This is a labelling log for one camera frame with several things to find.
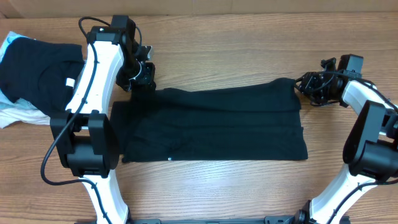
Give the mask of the black t-shirt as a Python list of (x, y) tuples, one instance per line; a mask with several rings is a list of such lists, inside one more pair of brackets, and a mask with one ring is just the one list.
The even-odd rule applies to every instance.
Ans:
[(293, 84), (136, 91), (113, 104), (110, 122), (126, 162), (306, 160)]

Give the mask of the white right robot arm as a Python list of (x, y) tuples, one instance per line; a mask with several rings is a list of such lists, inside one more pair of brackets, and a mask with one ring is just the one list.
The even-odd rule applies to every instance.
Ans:
[(397, 183), (397, 105), (362, 78), (363, 61), (353, 54), (322, 60), (322, 71), (295, 81), (312, 106), (338, 103), (358, 117), (343, 147), (338, 175), (286, 223), (349, 223), (345, 213), (366, 192)]

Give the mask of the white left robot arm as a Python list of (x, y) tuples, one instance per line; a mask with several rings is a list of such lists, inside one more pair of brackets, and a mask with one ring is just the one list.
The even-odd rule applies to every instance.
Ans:
[(132, 223), (116, 177), (120, 149), (108, 118), (115, 85), (124, 91), (154, 90), (153, 48), (136, 40), (141, 31), (128, 16), (114, 15), (84, 32), (88, 44), (87, 61), (65, 112), (51, 118), (54, 142), (40, 168), (54, 149), (64, 168), (71, 170), (73, 183), (85, 186), (96, 212), (96, 223)]

